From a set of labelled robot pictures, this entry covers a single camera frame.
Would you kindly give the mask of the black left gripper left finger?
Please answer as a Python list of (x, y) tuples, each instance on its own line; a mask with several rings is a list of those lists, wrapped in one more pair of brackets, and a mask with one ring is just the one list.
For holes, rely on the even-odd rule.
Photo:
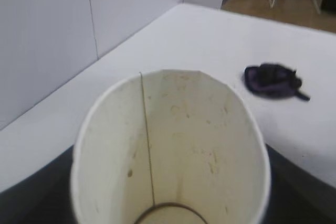
[(21, 182), (1, 192), (1, 223), (17, 223), (48, 194), (70, 170), (72, 149)]

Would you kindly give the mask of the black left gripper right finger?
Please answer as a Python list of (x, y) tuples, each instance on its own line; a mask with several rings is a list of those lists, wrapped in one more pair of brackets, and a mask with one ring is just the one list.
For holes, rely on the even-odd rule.
[(335, 223), (335, 188), (266, 147), (271, 194), (265, 223)]

